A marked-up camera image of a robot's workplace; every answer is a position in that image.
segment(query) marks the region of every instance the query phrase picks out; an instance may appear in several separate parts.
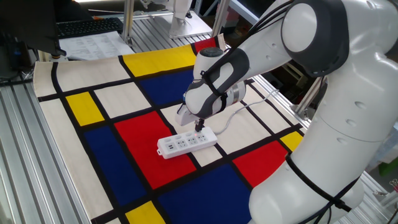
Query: power strip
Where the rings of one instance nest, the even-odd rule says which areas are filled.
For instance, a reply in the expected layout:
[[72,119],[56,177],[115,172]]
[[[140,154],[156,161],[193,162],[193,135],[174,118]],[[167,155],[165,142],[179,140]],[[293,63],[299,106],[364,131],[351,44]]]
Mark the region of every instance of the power strip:
[[209,127],[200,132],[189,131],[187,133],[162,138],[157,141],[157,153],[165,159],[181,156],[189,152],[214,146],[217,137]]

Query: blue rectangle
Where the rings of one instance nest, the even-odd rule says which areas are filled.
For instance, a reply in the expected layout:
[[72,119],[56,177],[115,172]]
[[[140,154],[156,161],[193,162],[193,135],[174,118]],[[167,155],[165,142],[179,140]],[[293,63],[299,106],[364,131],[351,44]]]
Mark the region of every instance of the blue rectangle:
[[193,70],[161,75],[139,81],[156,105],[182,100],[183,94],[193,81]]
[[85,137],[120,205],[145,196],[141,181],[109,127],[88,131]]
[[250,191],[223,165],[159,197],[173,224],[243,224],[251,219]]

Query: yellow rectangle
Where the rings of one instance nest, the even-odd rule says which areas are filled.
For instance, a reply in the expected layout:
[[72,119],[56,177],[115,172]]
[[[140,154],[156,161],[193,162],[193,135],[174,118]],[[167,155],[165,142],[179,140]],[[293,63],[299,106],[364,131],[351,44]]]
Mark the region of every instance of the yellow rectangle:
[[165,224],[163,218],[160,216],[151,201],[127,212],[126,216],[131,224]]
[[302,139],[303,136],[295,131],[282,137],[280,140],[282,140],[282,142],[285,143],[285,145],[293,152],[296,150],[297,146],[299,146]]
[[135,77],[192,66],[196,55],[191,45],[173,49],[156,50],[132,55],[123,55],[124,63]]
[[104,117],[88,92],[67,96],[67,101],[80,126],[104,121]]

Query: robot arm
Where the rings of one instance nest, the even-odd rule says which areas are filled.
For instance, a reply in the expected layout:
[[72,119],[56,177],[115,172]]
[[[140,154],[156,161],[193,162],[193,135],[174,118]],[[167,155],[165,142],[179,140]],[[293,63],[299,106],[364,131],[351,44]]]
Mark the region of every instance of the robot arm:
[[[277,7],[286,9],[287,2],[277,1],[264,15],[276,11]],[[233,52],[230,50],[225,54],[220,49],[203,49],[199,52],[193,70],[194,82],[185,94],[186,105],[181,107],[176,116],[179,124],[186,125],[198,118],[209,118],[222,108],[239,102],[246,94],[244,80],[271,71],[291,60],[280,35],[283,17],[284,13],[276,16],[270,21],[273,25],[250,36]],[[208,71],[205,76],[211,80],[213,90],[202,76],[205,71]],[[226,93],[226,99],[217,93]]]
[[[276,1],[266,14],[285,2]],[[198,54],[177,121],[213,116],[243,98],[243,80],[291,59],[313,77],[330,74],[326,95],[291,160],[318,188],[338,195],[362,174],[397,119],[398,64],[385,54],[398,40],[398,10],[387,0],[295,0],[267,26],[225,55],[215,49]],[[357,207],[361,183],[341,199]],[[285,162],[251,192],[251,223],[303,223],[328,202]],[[334,206],[331,211],[331,223],[346,214]]]

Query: red rectangle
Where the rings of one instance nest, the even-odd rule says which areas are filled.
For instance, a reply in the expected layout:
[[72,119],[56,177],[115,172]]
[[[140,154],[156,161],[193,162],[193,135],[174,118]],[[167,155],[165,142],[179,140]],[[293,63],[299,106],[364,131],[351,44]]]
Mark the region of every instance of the red rectangle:
[[233,162],[250,185],[255,187],[282,165],[286,154],[284,147],[274,141],[234,159]]
[[157,141],[171,132],[154,111],[115,124],[132,156],[153,189],[196,170],[187,155],[164,159],[157,153]]
[[194,43],[195,50],[199,53],[199,51],[201,51],[202,49],[205,49],[207,47],[217,47],[216,40],[215,40],[216,38],[217,37],[199,41],[199,42],[195,42]]

